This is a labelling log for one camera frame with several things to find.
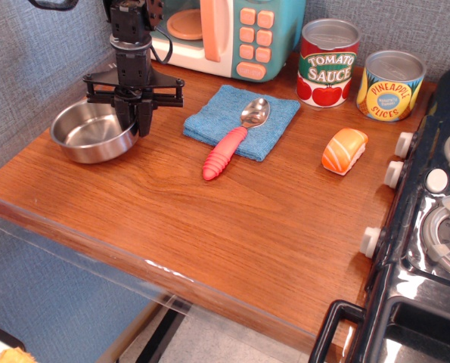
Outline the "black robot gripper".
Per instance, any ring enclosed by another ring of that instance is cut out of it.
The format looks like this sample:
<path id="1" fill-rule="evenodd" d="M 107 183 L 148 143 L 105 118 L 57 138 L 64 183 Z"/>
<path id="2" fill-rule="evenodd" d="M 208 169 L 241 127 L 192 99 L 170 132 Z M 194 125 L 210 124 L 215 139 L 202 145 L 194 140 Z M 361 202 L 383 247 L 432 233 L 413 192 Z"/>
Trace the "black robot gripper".
<path id="1" fill-rule="evenodd" d="M 114 105 L 122 130 L 135 122 L 135 107 L 140 137 L 151 129 L 154 107 L 182 107 L 184 81 L 157 72 L 150 51 L 116 51 L 116 66 L 108 71 L 83 77 L 89 103 Z"/>

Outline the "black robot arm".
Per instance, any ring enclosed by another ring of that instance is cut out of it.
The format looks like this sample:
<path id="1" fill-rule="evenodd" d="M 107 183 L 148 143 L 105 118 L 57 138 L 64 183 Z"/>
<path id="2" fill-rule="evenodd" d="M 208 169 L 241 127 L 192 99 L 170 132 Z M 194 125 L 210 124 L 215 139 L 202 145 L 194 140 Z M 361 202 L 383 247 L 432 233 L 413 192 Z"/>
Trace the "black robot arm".
<path id="1" fill-rule="evenodd" d="M 154 58 L 167 64 L 172 56 L 169 47 L 162 60 L 152 45 L 151 33 L 163 19 L 162 1 L 105 1 L 104 8 L 112 27 L 110 44 L 116 55 L 116 68 L 83 77 L 87 101 L 109 104 L 119 124 L 136 126 L 145 137 L 151 129 L 153 112 L 158 107 L 182 107 L 185 81 L 157 72 Z"/>

